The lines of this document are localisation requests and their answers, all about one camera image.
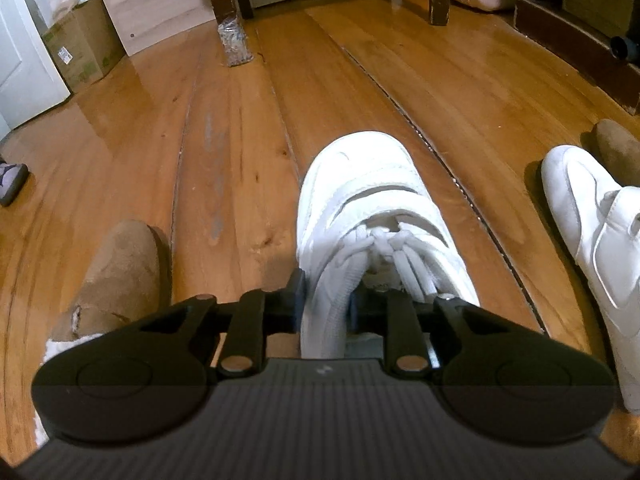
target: plastic bag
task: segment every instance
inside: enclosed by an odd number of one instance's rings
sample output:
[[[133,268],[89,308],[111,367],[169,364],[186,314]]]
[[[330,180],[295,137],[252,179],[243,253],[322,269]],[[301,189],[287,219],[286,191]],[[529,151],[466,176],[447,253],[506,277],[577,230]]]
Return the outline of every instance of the plastic bag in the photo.
[[[225,47],[226,63],[229,66],[248,63],[254,56],[246,44],[246,34],[238,18],[227,18],[218,25],[218,35]]]
[[[80,0],[34,0],[47,28],[62,19]]]

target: metal bolt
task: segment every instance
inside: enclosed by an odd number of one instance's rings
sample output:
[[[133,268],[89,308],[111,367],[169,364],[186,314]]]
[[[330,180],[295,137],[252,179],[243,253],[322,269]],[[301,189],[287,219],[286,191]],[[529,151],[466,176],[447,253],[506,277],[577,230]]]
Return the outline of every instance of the metal bolt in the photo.
[[[396,360],[396,367],[402,372],[418,373],[429,367],[429,361],[419,355],[403,355]]]
[[[230,355],[222,359],[220,366],[231,374],[241,374],[249,371],[254,366],[254,362],[244,355]]]

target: brown slipper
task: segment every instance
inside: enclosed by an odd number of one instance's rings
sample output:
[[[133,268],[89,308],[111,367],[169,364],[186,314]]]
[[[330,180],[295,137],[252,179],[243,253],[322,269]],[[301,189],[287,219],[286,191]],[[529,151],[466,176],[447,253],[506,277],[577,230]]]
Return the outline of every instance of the brown slipper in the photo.
[[[616,121],[603,119],[592,130],[604,167],[620,186],[640,187],[640,140]]]
[[[50,340],[68,342],[104,334],[168,306],[167,254],[158,233],[145,223],[117,224],[103,240]]]

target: grey shoe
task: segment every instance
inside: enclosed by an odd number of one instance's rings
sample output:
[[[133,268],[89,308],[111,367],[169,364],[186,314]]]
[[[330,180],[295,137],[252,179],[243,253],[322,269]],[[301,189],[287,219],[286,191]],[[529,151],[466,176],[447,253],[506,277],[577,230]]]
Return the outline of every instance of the grey shoe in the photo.
[[[0,162],[0,205],[7,207],[22,189],[29,169],[26,164]]]

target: sticker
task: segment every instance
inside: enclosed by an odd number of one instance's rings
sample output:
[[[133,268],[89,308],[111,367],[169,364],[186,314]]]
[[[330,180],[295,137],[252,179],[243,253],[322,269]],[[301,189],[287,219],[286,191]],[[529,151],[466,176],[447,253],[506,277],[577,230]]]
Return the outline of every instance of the sticker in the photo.
[[[69,54],[69,51],[65,47],[60,48],[60,50],[58,51],[58,57],[65,63],[65,65],[71,63],[71,60],[74,58],[71,54]]]

